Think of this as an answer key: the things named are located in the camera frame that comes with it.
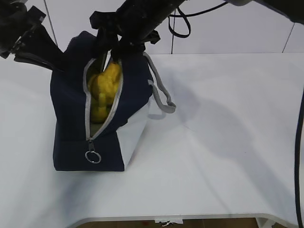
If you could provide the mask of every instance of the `yellow toy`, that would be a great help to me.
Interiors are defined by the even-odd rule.
[[[121,73],[121,66],[111,62],[104,72],[89,79],[87,87],[92,95],[92,123],[102,124],[107,119],[119,87]]]

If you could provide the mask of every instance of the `metal ring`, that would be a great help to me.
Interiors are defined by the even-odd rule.
[[[89,157],[88,157],[88,154],[89,154],[89,153],[92,153],[92,154],[97,155],[98,161],[92,161],[91,159],[89,159]],[[100,154],[99,154],[99,153],[96,153],[95,151],[87,151],[87,152],[85,153],[85,158],[86,158],[89,162],[91,162],[91,163],[93,163],[93,164],[99,164],[99,163],[101,162],[101,156],[100,156]]]

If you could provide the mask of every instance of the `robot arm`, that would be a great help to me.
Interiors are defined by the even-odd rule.
[[[90,17],[92,28],[98,29],[94,57],[144,48],[145,42],[160,40],[155,29],[185,0],[126,0],[116,11],[95,11]],[[234,5],[245,5],[250,0],[226,0]],[[304,24],[304,0],[256,0]],[[64,53],[55,45],[41,25],[46,15],[36,7],[29,11],[26,0],[0,0],[0,56],[15,55],[15,61],[64,71]]]

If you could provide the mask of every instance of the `zipper pull ring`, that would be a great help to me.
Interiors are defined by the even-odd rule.
[[[93,164],[99,164],[101,162],[101,156],[99,153],[95,152],[93,139],[90,138],[88,143],[89,143],[89,150],[85,153],[85,158]]]

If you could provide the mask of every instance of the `gray rope handle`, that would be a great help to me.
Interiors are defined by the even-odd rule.
[[[172,102],[171,100],[171,96],[168,92],[168,90],[166,89],[166,87],[164,86],[164,84],[162,83],[162,80],[161,80],[161,77],[151,59],[151,57],[146,53],[144,52],[143,53],[143,56],[146,57],[146,59],[148,60],[148,64],[151,68],[151,70],[153,71],[154,73],[154,76],[155,76],[155,79],[156,79],[156,84],[157,84],[157,87],[159,88],[159,90],[161,90],[165,96],[167,97],[167,105],[163,104],[162,101],[161,101],[161,98],[160,98],[160,95],[158,93],[158,89],[157,87],[155,86],[154,82],[152,80],[148,80],[148,83],[150,86],[153,87],[153,95],[154,95],[154,98],[155,98],[155,101],[156,101],[156,104],[159,106],[159,108],[164,111],[165,113],[169,113],[169,114],[172,114],[175,112],[176,110],[176,105],[175,103]]]

